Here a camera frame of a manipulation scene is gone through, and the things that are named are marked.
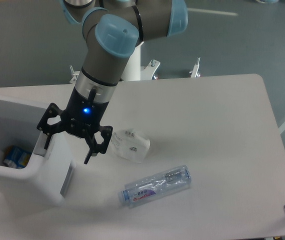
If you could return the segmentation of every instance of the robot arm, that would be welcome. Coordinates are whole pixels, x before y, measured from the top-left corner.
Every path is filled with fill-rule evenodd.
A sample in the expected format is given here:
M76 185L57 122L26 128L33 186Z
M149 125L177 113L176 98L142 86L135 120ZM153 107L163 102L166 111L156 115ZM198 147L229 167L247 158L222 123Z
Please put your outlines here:
M84 138L89 146L87 164L91 156L107 151L113 128L100 126L100 121L135 46L183 32L188 22L187 7L184 0L64 0L63 4L74 8L68 10L74 20L82 18L88 53L66 109L51 103L37 128L47 135L45 149L51 136L63 131ZM120 4L129 6L112 10L101 7L111 9ZM56 116L61 121L49 125L48 119ZM103 138L101 144L95 139L97 132Z

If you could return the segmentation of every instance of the plastic water bottle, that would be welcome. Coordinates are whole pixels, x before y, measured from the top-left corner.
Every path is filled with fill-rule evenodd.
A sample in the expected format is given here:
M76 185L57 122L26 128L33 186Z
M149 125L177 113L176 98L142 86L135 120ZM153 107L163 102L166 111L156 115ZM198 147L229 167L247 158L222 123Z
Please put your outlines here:
M126 184L121 200L131 207L189 188L192 179L186 165Z

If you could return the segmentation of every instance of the metal bracket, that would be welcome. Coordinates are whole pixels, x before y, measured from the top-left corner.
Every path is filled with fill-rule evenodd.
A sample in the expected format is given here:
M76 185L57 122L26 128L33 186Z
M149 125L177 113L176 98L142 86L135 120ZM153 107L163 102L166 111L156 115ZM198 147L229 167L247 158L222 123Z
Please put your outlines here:
M155 80L157 76L155 75L157 69L161 65L160 61L155 59L151 60L147 66L140 67L140 80Z
M190 74L191 78L199 78L201 76L200 72L198 72L199 71L199 67L200 67L200 61L201 61L201 58L198 57L197 58L197 62L193 66L192 71L189 71L189 74Z
M71 80L69 81L69 83L71 84L75 84L77 79L78 79L78 75L80 73L80 71L74 71L73 65L69 65L70 68L70 73L71 73Z

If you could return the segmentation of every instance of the blue led light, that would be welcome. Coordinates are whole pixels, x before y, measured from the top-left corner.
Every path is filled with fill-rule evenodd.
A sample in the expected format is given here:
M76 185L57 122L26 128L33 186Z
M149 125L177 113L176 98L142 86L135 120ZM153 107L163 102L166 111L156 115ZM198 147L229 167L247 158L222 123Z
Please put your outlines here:
M89 109L89 108L84 108L83 110L82 110L85 114L90 114L91 113L91 110Z

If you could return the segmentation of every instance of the gray floor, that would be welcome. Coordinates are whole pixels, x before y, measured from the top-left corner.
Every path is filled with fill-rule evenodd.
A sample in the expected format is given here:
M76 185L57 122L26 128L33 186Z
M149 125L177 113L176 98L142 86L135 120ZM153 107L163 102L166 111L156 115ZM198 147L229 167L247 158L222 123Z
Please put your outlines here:
M186 3L238 16L190 12L183 34L142 46L142 64L161 61L160 78L187 77L197 57L202 76L259 74L279 122L285 115L285 0ZM69 65L79 70L86 52L81 26L67 23L58 1L0 1L0 87L66 84ZM282 139L285 146L285 132Z

